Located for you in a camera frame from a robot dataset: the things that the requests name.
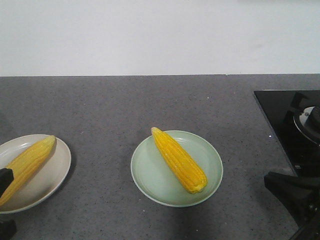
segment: plate rim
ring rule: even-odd
[[[49,134],[29,134],[29,135],[24,135],[24,136],[20,136],[20,137],[16,137],[14,139],[11,139],[9,141],[6,141],[4,142],[3,144],[0,145],[0,148],[6,144],[9,144],[10,142],[14,142],[18,139],[22,139],[22,138],[28,138],[28,137],[37,137],[37,136],[43,136],[43,137],[48,137],[48,136],[51,136]],[[28,210],[28,209],[31,209],[33,207],[35,207],[36,205],[42,203],[43,201],[45,201],[46,199],[48,199],[53,193],[55,193],[59,187],[61,186],[61,184],[64,182],[64,180],[66,179],[68,173],[69,173],[69,170],[70,170],[70,167],[71,167],[71,162],[72,162],[72,156],[71,156],[71,151],[70,151],[70,148],[68,147],[68,145],[63,141],[61,140],[60,138],[56,137],[55,138],[57,139],[57,141],[60,141],[62,143],[63,146],[65,146],[65,148],[67,149],[67,153],[68,153],[68,166],[67,168],[65,169],[66,172],[64,174],[64,176],[61,178],[61,180],[59,181],[59,183],[53,188],[53,190],[51,190],[50,192],[48,192],[46,195],[44,195],[43,197],[41,197],[39,200],[27,205],[27,206],[24,206],[24,207],[20,207],[18,209],[14,209],[14,210],[8,210],[8,211],[0,211],[0,214],[14,214],[14,213],[19,213],[19,212],[22,212],[22,211],[25,211],[25,210]]]
[[[195,205],[198,205],[200,203],[203,203],[204,201],[208,200],[217,190],[218,188],[220,187],[221,185],[221,182],[222,182],[222,179],[223,179],[223,175],[224,175],[224,165],[223,165],[223,162],[222,162],[222,159],[220,157],[220,154],[218,153],[218,151],[215,149],[215,147],[210,143],[208,142],[207,140],[205,140],[203,137],[199,136],[199,135],[196,135],[192,132],[188,132],[188,131],[183,131],[183,130],[166,130],[164,131],[166,133],[170,133],[170,132],[175,132],[175,133],[184,133],[184,134],[188,134],[188,135],[193,135],[199,139],[201,139],[202,141],[204,141],[205,143],[207,143],[214,151],[215,153],[217,154],[218,156],[218,160],[219,160],[219,163],[221,165],[221,176],[219,178],[219,181],[217,183],[217,186],[216,188],[208,195],[206,196],[205,198],[199,200],[199,201],[196,201],[196,202],[193,202],[193,203],[188,203],[188,204],[171,204],[171,203],[166,203],[166,202],[162,202],[160,200],[157,200],[155,199],[154,197],[148,195],[140,186],[139,184],[137,183],[136,179],[135,179],[135,176],[134,176],[134,173],[133,173],[133,161],[134,161],[134,156],[138,150],[138,148],[144,143],[146,142],[148,139],[152,138],[153,136],[150,135],[148,136],[147,138],[145,138],[142,142],[139,143],[139,145],[135,148],[133,154],[132,154],[132,157],[131,157],[131,163],[130,163],[130,170],[131,170],[131,176],[133,178],[133,181],[134,181],[134,184],[137,186],[137,188],[146,196],[148,197],[149,199],[151,199],[152,201],[158,203],[158,204],[161,204],[161,205],[164,205],[164,206],[167,206],[167,207],[174,207],[174,208],[186,208],[186,207],[192,207],[192,206],[195,206]]]

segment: white wall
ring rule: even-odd
[[[2,0],[0,76],[320,73],[318,0]]]

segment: beige plate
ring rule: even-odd
[[[0,145],[0,169],[35,142],[48,135],[34,134],[15,138]],[[68,146],[59,138],[51,157],[43,167],[12,198],[0,206],[0,214],[11,214],[30,209],[53,194],[66,178],[71,165]]]

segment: burner cap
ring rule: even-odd
[[[295,113],[294,123],[309,140],[320,145],[320,107],[310,106],[301,113]]]
[[[311,123],[320,130],[320,106],[315,106],[309,116]]]

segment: light green plate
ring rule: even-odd
[[[151,200],[170,207],[189,207],[211,197],[218,189],[223,164],[216,149],[203,138],[186,131],[166,131],[190,154],[203,169],[208,184],[202,192],[188,193],[167,166],[149,136],[135,149],[131,159],[131,174],[137,187]]]

